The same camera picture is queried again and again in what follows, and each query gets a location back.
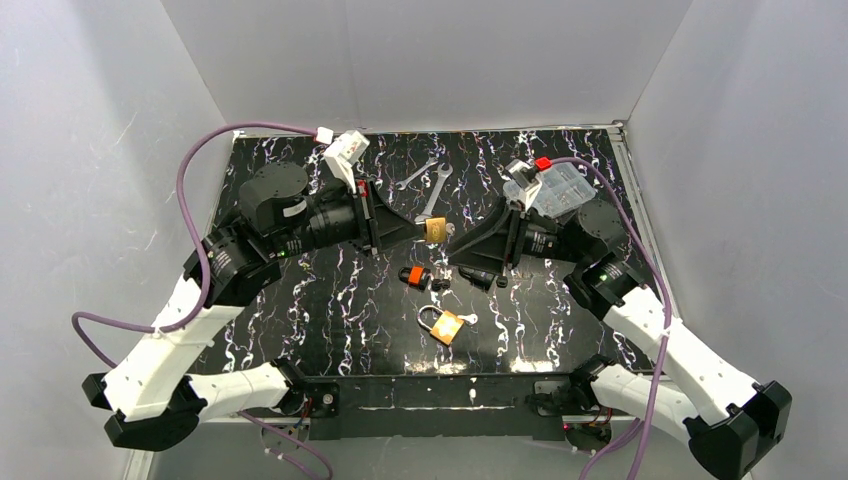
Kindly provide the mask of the small brass padlock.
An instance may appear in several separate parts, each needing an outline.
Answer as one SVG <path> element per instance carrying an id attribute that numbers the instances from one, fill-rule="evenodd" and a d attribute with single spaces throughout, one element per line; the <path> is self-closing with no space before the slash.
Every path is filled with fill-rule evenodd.
<path id="1" fill-rule="evenodd" d="M 420 241 L 427 244 L 445 243 L 455 232 L 454 224 L 448 222 L 445 217 L 416 220 L 415 225 L 421 232 Z"/>

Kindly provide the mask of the black Kaijing padlock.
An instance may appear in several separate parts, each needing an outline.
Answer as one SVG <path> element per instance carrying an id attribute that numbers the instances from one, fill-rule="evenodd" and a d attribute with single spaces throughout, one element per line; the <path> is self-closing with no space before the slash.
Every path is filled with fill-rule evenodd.
<path id="1" fill-rule="evenodd" d="M 486 293 L 491 292 L 493 289 L 502 289 L 496 286 L 496 279 L 503 272 L 505 272 L 503 267 L 494 270 L 477 269 L 467 266 L 460 266 L 458 268 L 458 274 L 462 279 L 468 281 L 472 287 Z"/>

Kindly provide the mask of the orange black padlock with keys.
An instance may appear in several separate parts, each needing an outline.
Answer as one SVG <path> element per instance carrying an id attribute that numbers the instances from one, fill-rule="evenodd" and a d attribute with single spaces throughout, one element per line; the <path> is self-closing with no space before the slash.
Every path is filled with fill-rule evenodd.
<path id="1" fill-rule="evenodd" d="M 451 287 L 448 279 L 436 278 L 429 268 L 422 266 L 402 267 L 398 271 L 398 278 L 408 287 L 418 291 L 429 289 L 432 292 L 441 292 Z"/>

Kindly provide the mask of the large brass padlock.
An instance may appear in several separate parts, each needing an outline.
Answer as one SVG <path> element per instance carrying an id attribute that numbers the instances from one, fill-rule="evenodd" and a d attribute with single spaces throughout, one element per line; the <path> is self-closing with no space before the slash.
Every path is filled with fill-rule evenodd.
<path id="1" fill-rule="evenodd" d="M 464 326 L 474 325 L 478 319 L 476 314 L 455 314 L 435 305 L 425 305 L 416 314 L 418 325 L 445 346 L 454 342 Z"/>

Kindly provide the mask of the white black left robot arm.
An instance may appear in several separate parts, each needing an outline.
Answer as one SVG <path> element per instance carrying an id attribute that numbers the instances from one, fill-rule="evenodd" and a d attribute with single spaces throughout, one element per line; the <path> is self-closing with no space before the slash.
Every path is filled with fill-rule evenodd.
<path id="1" fill-rule="evenodd" d="M 296 164 L 262 167 L 237 205 L 202 240 L 138 344 L 83 382 L 91 405 L 111 411 L 104 429 L 119 448 L 160 452 L 205 421 L 253 408 L 283 408 L 306 390 L 290 362 L 199 375 L 191 367 L 217 333 L 280 280 L 281 262 L 349 243 L 373 255 L 426 237 L 426 225 L 387 205 L 371 178 L 339 179 L 310 193 Z"/>

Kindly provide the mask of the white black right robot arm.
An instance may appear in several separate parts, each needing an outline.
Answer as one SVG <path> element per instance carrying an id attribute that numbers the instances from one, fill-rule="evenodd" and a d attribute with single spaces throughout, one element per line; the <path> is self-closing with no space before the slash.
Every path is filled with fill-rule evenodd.
<path id="1" fill-rule="evenodd" d="M 562 386 L 530 396 L 541 414 L 609 407 L 642 415 L 677 438 L 717 479 L 740 479 L 783 438 L 792 405 L 776 381 L 762 383 L 725 362 L 676 317 L 668 316 L 643 274 L 622 255 L 627 236 L 618 210 L 590 200 L 554 221 L 500 199 L 473 229 L 451 241 L 449 262 L 472 285 L 503 286 L 521 258 L 573 264 L 564 282 L 583 309 L 623 334 L 669 378 L 654 385 L 595 355 Z"/>

